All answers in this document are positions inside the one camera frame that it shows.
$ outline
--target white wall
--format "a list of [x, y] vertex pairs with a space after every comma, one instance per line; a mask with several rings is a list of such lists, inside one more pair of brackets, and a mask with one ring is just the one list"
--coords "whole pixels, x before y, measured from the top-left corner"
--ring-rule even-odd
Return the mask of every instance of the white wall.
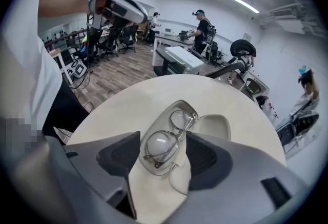
[[302, 86], [297, 83], [298, 69], [306, 65], [314, 71], [320, 88], [317, 112], [321, 129], [312, 143], [288, 159], [288, 166], [309, 185], [316, 179], [328, 148], [327, 42], [312, 35], [287, 33], [277, 28], [266, 30], [261, 41], [255, 44], [257, 57], [254, 70], [270, 87], [269, 98], [279, 116], [275, 124], [289, 114], [303, 93]]
[[170, 28], [177, 33], [187, 30], [186, 25], [196, 28], [199, 21], [192, 12], [203, 10], [206, 17], [215, 25], [219, 47], [223, 47], [223, 52], [229, 57], [231, 43], [242, 39], [245, 33], [252, 37], [253, 44], [257, 44], [261, 38], [262, 31], [258, 24], [237, 11], [211, 0], [157, 0], [157, 4], [159, 20], [164, 20], [162, 29]]
[[81, 28], [85, 29], [86, 27], [87, 15], [85, 13], [77, 13], [55, 18], [39, 18], [38, 36], [45, 40], [47, 37], [50, 37], [53, 32], [63, 30], [64, 32], [71, 33], [78, 31]]

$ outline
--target eyeglasses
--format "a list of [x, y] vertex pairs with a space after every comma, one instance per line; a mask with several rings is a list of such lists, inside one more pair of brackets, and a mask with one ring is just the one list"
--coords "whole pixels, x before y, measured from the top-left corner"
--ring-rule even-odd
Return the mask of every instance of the eyeglasses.
[[191, 129], [196, 120], [195, 113], [176, 110], [170, 115], [170, 125], [177, 133], [158, 130], [141, 141], [140, 161], [143, 166], [155, 175], [164, 175], [170, 170], [167, 163], [178, 149], [184, 133]]

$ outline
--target white round table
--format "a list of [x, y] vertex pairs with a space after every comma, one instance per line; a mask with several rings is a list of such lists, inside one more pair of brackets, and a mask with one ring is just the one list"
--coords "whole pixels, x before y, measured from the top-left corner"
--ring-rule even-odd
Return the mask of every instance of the white round table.
[[[143, 137], [154, 120], [178, 100], [189, 103], [199, 117], [225, 116], [231, 128], [231, 141], [260, 149], [286, 166], [279, 137], [258, 106], [233, 87], [199, 75], [161, 76], [124, 89], [96, 108], [76, 129], [68, 144], [135, 131], [140, 131]], [[167, 182], [163, 184], [158, 177], [149, 176], [138, 160], [129, 180], [140, 223], [161, 223], [186, 198]]]

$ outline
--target ceiling light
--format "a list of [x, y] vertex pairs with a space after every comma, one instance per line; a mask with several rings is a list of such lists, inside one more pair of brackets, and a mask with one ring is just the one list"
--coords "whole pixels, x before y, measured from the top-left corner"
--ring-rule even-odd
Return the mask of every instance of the ceiling light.
[[258, 10], [256, 10], [254, 7], [250, 6], [249, 4], [243, 2], [242, 0], [235, 0], [236, 2], [239, 2], [240, 4], [246, 6], [247, 8], [251, 9], [255, 13], [259, 13]]

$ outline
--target wooden floor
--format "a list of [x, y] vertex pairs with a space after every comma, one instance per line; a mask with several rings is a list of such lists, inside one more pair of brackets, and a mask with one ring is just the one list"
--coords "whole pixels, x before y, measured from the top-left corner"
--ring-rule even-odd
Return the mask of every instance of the wooden floor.
[[[129, 50], [126, 54], [121, 52], [119, 57], [115, 55], [110, 56], [109, 61], [107, 61], [106, 57], [100, 59], [98, 67], [91, 65], [93, 72], [90, 76], [89, 74], [87, 75], [80, 88], [73, 89], [78, 100], [85, 106], [88, 112], [92, 112], [121, 90], [138, 82], [156, 77], [152, 66], [153, 53], [150, 51], [152, 47], [145, 45], [143, 42], [138, 42], [135, 48], [136, 52], [132, 50]], [[158, 57], [158, 65], [161, 65], [161, 62], [161, 58]], [[205, 75], [218, 69], [219, 67], [215, 68], [212, 65], [205, 64], [200, 75]], [[221, 82], [227, 83], [227, 78], [228, 74], [223, 75]], [[75, 85], [80, 83], [81, 79], [74, 82]], [[242, 84], [242, 81], [237, 77], [233, 87], [239, 89]]]

